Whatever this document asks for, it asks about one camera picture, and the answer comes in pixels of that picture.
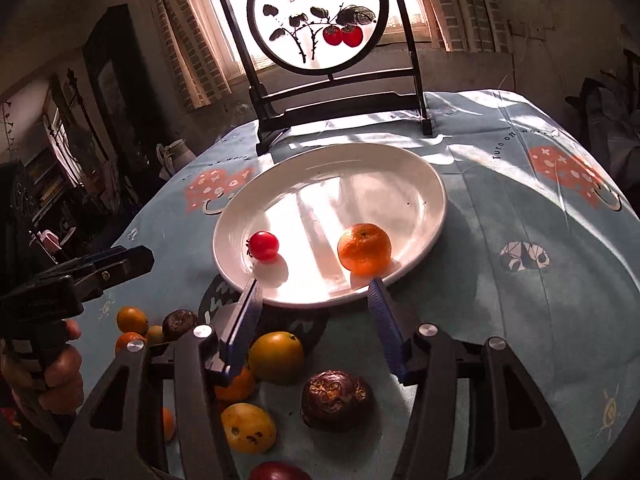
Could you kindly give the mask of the left hand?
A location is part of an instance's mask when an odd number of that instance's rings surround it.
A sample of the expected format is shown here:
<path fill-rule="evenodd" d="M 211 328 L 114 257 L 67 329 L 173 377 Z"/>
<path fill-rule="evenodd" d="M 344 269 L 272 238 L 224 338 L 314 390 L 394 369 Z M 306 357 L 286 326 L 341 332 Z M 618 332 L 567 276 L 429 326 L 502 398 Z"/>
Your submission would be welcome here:
<path fill-rule="evenodd" d="M 46 388 L 37 390 L 26 368 L 2 351 L 1 375 L 11 388 L 18 408 L 35 424 L 38 422 L 38 415 L 34 409 L 35 404 L 29 401 L 32 393 L 40 408 L 55 415 L 75 413 L 84 403 L 81 363 L 79 351 L 71 344 L 66 344 L 60 355 L 44 372 Z"/>

